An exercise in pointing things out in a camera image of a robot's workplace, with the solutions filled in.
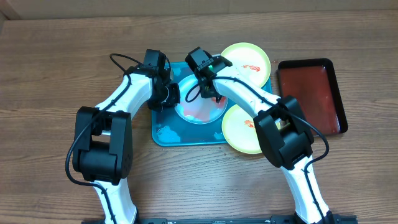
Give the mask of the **black red rectangular tray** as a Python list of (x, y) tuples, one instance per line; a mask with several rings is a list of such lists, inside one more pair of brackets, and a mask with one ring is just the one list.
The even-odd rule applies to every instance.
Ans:
[(322, 134), (347, 132), (348, 122), (330, 59), (282, 61), (278, 64), (277, 77), (281, 96), (296, 98), (306, 120)]

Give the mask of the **teal plastic tray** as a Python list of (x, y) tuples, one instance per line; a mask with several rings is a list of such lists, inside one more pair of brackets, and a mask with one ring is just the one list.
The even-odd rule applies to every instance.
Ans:
[[(178, 83), (185, 77), (193, 75), (186, 62), (171, 64), (174, 73), (174, 82)], [(221, 125), (227, 112), (235, 103), (228, 100), (228, 105), (223, 115), (216, 121), (207, 124), (193, 124), (182, 119), (175, 108), (167, 108), (162, 112), (151, 112), (152, 138), (160, 146), (193, 146), (207, 144), (223, 144)]]

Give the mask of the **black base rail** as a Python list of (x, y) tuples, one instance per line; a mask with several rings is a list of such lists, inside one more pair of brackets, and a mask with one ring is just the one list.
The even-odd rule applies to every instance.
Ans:
[[(104, 220), (81, 222), (82, 224), (104, 224)], [(166, 218), (140, 219), (141, 224), (292, 224), (299, 223), (293, 215), (273, 215), (269, 218), (214, 218), (214, 219), (180, 219), (168, 220)], [(358, 224), (356, 216), (333, 215), (331, 223), (337, 224)]]

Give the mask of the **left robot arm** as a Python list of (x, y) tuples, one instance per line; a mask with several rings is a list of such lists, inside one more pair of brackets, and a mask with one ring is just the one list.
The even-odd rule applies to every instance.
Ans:
[(122, 71), (122, 83), (106, 100), (78, 110), (65, 159), (69, 180), (96, 190), (104, 223), (140, 222), (127, 181), (133, 160), (133, 117), (143, 104), (163, 111), (180, 103), (170, 61), (161, 51), (148, 49), (143, 62)]

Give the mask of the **yellow-green plate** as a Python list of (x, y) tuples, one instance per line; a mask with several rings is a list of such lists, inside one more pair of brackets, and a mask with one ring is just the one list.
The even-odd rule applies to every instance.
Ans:
[(227, 143), (235, 150), (246, 154), (262, 152), (253, 119), (238, 105), (227, 110), (221, 129)]
[(271, 75), (271, 62), (260, 47), (240, 42), (225, 48), (221, 55), (233, 63), (240, 74), (262, 88)]

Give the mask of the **light blue plate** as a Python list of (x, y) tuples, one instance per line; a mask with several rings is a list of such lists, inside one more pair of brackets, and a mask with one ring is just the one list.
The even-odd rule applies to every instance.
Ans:
[(175, 107), (175, 111), (189, 123), (212, 123), (223, 115), (228, 105), (228, 99), (223, 96), (217, 103), (215, 97), (202, 98), (199, 95), (195, 100), (187, 103), (185, 97), (195, 84), (197, 84), (197, 79), (194, 75), (189, 75), (179, 82), (180, 103)]

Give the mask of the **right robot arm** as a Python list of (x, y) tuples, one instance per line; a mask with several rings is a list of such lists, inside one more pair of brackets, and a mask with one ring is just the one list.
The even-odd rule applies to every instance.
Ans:
[(231, 61), (200, 47), (185, 58), (204, 98), (225, 96), (253, 118), (265, 158), (280, 168), (295, 202), (298, 223), (334, 223), (313, 171), (313, 133), (317, 128), (305, 118), (298, 101), (268, 93), (241, 75)]

